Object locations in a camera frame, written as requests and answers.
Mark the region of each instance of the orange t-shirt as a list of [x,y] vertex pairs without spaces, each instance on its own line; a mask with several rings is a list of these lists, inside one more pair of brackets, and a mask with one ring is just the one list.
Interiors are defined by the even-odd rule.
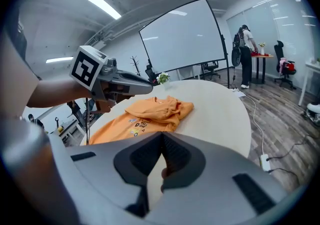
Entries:
[[101,127],[89,144],[108,143],[152,132],[174,132],[194,104],[171,96],[138,100],[125,113]]

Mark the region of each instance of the projector screen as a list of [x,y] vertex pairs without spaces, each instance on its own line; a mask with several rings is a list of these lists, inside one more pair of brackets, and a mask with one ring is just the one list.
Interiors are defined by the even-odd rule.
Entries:
[[169,11],[139,33],[155,73],[225,60],[220,30],[207,0]]

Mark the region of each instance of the ceiling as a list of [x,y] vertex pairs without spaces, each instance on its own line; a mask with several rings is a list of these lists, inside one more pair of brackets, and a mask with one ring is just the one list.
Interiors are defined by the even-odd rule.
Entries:
[[[20,21],[27,39],[26,61],[42,75],[66,69],[70,62],[46,64],[47,59],[73,56],[96,33],[104,40],[141,28],[150,20],[192,0],[105,0],[122,17],[114,20],[87,0],[22,0]],[[209,0],[217,17],[237,0]]]

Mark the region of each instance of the small plant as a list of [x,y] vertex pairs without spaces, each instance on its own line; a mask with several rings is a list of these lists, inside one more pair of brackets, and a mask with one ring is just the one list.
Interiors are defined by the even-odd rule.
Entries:
[[163,83],[169,81],[169,78],[170,78],[170,76],[168,73],[162,72],[160,75],[158,75],[156,77],[156,80],[158,81],[159,84],[163,84]]

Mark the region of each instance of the black office chair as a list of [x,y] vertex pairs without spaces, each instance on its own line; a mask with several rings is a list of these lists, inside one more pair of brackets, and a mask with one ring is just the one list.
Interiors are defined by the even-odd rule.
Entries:
[[[278,44],[276,44],[274,46],[274,51],[275,51],[276,57],[278,58],[278,63],[276,65],[276,71],[280,72],[280,60],[281,60],[281,58],[284,57],[284,52],[282,50],[282,48],[284,47],[284,43],[282,43],[281,41],[277,41],[277,42],[278,42]],[[288,70],[288,68],[287,68],[288,64],[292,64],[292,63],[295,63],[295,62],[288,60],[287,62],[283,63],[280,78],[275,78],[274,82],[276,83],[278,80],[280,80],[281,81],[281,83],[279,85],[280,87],[281,87],[282,83],[288,83],[290,85],[290,88],[295,90],[296,88],[294,87],[294,84],[292,83],[291,80],[288,79],[289,75],[294,75],[297,72],[295,69]]]
[[149,81],[152,83],[153,86],[159,85],[159,83],[157,81],[157,75],[152,71],[152,68],[150,65],[146,66],[145,73],[149,77]]
[[208,62],[204,63],[203,68],[211,72],[210,80],[212,80],[212,76],[218,76],[220,79],[221,76],[217,72],[215,72],[215,69],[219,68],[219,63],[218,61],[217,62],[213,61],[212,63],[213,63],[212,65],[208,65]]

